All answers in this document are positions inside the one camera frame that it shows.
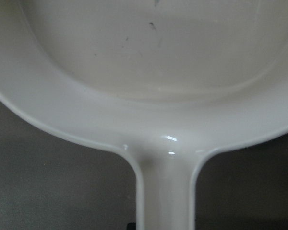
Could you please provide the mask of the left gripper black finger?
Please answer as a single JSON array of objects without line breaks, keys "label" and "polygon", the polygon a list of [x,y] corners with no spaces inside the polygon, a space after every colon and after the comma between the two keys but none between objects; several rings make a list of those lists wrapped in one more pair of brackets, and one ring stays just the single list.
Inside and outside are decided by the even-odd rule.
[{"label": "left gripper black finger", "polygon": [[126,226],[126,230],[136,230],[136,223],[135,222],[130,222]]}]

